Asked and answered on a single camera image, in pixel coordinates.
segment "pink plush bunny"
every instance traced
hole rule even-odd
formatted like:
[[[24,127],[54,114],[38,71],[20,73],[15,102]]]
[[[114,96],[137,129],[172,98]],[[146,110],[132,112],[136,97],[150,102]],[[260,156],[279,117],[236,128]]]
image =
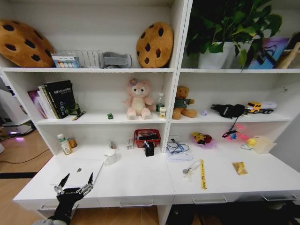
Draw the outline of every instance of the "pink plush bunny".
[[[152,117],[150,110],[152,110],[153,105],[153,99],[148,97],[151,91],[150,81],[138,81],[133,78],[129,81],[126,91],[130,96],[125,101],[125,104],[129,107],[127,118],[134,120],[137,115],[141,115],[144,120],[150,119]]]

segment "red basket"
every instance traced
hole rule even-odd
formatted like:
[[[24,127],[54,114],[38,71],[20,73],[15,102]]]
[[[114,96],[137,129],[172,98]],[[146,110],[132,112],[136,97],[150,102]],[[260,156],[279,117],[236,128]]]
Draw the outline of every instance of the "red basket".
[[[138,135],[141,135],[141,136],[157,135],[158,139],[149,139],[149,140],[147,140],[148,142],[153,142],[154,147],[156,147],[160,142],[160,134],[159,134],[158,130],[155,130],[155,129],[136,130],[135,135],[134,135],[134,141],[135,141],[138,148],[144,148],[144,146],[145,146],[145,143],[144,143],[145,140],[138,140],[137,139]]]

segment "wooden floor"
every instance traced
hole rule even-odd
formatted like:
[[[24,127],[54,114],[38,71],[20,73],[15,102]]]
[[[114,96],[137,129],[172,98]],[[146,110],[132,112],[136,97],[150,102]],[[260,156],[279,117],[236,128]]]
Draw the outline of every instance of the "wooden floor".
[[[25,136],[7,139],[1,144],[5,147],[0,154],[0,161],[22,162],[35,157],[48,149],[37,131]],[[23,164],[0,163],[0,173],[38,172],[52,154],[45,152],[36,159]],[[0,179],[0,224],[4,225],[32,225],[43,219],[34,211],[27,211],[13,202],[12,199],[22,190],[30,179]],[[71,225],[158,225],[156,207],[150,208],[99,208],[78,209]],[[193,225],[200,225],[199,219]]]

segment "robotic hand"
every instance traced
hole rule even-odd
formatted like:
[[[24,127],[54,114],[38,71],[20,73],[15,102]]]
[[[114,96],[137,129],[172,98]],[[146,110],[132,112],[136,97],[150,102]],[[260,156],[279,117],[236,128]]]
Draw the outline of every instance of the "robotic hand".
[[[90,175],[88,184],[84,185],[82,188],[66,188],[62,189],[68,178],[68,174],[63,178],[58,186],[54,187],[57,193],[56,198],[60,202],[57,206],[53,216],[49,217],[45,221],[37,221],[34,225],[69,225],[71,222],[71,213],[74,204],[83,199],[92,189],[93,189],[93,173]]]

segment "cookie pillow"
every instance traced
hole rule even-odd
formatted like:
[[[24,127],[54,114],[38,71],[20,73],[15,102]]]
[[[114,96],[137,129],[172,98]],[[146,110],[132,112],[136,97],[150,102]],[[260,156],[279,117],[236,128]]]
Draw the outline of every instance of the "cookie pillow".
[[[53,47],[25,23],[0,20],[0,53],[20,67],[52,67]]]
[[[136,43],[137,60],[142,68],[161,68],[170,60],[173,31],[165,22],[148,27]]]

